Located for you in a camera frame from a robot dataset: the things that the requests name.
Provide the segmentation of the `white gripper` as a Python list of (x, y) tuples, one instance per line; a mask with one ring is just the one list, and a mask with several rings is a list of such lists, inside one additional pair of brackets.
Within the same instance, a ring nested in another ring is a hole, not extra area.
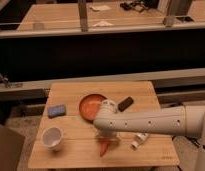
[(118, 134), (114, 131), (103, 131), (103, 130), (99, 130), (97, 135), (96, 135), (96, 139), (99, 142), (102, 142), (104, 140), (107, 140), (109, 142), (112, 143), (118, 143), (120, 141), (120, 139), (118, 138)]

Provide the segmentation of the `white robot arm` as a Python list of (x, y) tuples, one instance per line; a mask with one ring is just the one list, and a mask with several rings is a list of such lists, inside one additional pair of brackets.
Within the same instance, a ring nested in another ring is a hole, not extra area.
[(114, 102), (104, 100), (93, 124), (104, 136), (113, 132), (139, 132), (201, 139), (195, 171), (205, 171), (205, 105), (117, 113)]

